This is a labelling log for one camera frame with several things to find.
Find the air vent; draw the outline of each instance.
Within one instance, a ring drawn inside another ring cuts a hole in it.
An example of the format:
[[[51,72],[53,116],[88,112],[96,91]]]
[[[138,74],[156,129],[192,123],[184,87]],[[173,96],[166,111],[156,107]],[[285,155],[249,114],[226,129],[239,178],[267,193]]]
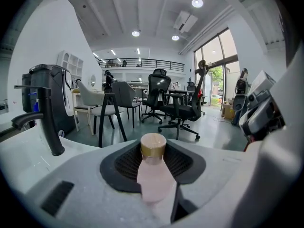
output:
[[[51,191],[46,200],[42,203],[41,208],[51,216],[55,216],[73,187],[73,183],[62,181]]]
[[[181,11],[173,27],[175,29],[178,29],[181,33],[189,32],[189,30],[192,28],[192,26],[196,23],[197,20],[198,18],[193,16],[192,14],[189,14],[185,11]]]

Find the white shelf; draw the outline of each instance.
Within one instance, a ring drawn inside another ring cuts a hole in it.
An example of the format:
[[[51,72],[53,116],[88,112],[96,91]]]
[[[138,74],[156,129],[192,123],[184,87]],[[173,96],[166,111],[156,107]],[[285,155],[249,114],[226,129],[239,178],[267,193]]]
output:
[[[83,60],[67,51],[61,51],[58,55],[57,65],[70,71],[71,75],[81,79]]]

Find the ceiling light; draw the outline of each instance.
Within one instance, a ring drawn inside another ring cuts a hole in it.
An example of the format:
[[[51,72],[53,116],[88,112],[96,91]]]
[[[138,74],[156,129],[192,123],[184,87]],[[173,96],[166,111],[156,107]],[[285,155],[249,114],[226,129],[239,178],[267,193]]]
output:
[[[196,8],[200,8],[204,5],[202,0],[192,0],[192,5]]]
[[[133,31],[132,35],[135,36],[135,37],[138,37],[139,36],[139,32],[138,31]]]
[[[179,38],[179,36],[172,36],[172,40],[178,40]]]

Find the chair armrest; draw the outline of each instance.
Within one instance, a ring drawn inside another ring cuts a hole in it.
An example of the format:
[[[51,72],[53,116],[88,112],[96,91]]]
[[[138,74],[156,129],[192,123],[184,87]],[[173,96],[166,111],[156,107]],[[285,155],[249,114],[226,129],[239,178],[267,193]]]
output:
[[[180,114],[179,114],[179,102],[178,102],[178,98],[183,98],[184,96],[183,95],[179,95],[179,94],[164,94],[166,96],[172,96],[173,98],[173,105],[174,105],[174,110],[175,110],[175,116],[177,118],[180,117]]]
[[[168,94],[168,93],[165,93],[164,94],[165,96],[172,96],[172,97],[175,97],[175,98],[183,98],[184,95],[180,95],[180,94]]]

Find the floor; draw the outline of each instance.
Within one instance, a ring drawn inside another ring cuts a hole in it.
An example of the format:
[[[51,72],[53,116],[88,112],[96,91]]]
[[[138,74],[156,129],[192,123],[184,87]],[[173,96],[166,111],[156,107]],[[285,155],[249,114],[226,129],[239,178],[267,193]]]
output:
[[[230,124],[230,121],[220,117],[220,111],[217,109],[210,109],[209,107],[202,107],[202,110],[206,112],[200,119],[195,122],[188,121],[191,129],[198,132],[200,139],[195,140],[195,134],[180,130],[179,140],[186,143],[194,143],[200,146],[243,151],[247,140],[242,134],[240,128]],[[126,110],[120,114],[123,122],[124,131],[128,140],[140,139],[146,133],[157,133],[157,127],[159,126],[159,120],[156,118],[149,118],[144,123],[140,123],[138,120],[138,110],[134,114],[135,127],[132,128],[132,111],[129,109],[130,120],[128,120]],[[87,125],[86,114],[79,113],[79,132],[74,129],[72,132],[66,135],[67,139],[83,144],[98,146],[98,130],[99,130],[99,118],[97,119],[96,133],[92,135]],[[112,116],[115,129],[112,129],[108,117],[104,119],[104,134],[103,134],[103,147],[123,142],[124,139],[121,135],[118,121],[116,116]],[[169,118],[163,120],[163,125],[168,124]],[[176,129],[163,129],[161,134],[167,139],[176,138]]]

